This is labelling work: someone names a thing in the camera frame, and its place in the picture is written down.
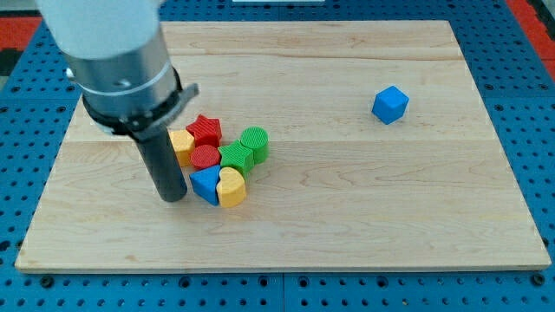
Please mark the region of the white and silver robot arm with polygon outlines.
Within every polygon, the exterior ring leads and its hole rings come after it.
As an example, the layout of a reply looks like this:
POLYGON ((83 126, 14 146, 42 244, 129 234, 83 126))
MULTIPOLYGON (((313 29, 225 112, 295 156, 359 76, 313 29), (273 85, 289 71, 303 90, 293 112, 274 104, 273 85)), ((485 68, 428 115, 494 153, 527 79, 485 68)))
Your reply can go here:
POLYGON ((37 0, 67 76, 105 131, 144 140, 166 130, 197 84, 182 87, 161 31, 161 0, 37 0))

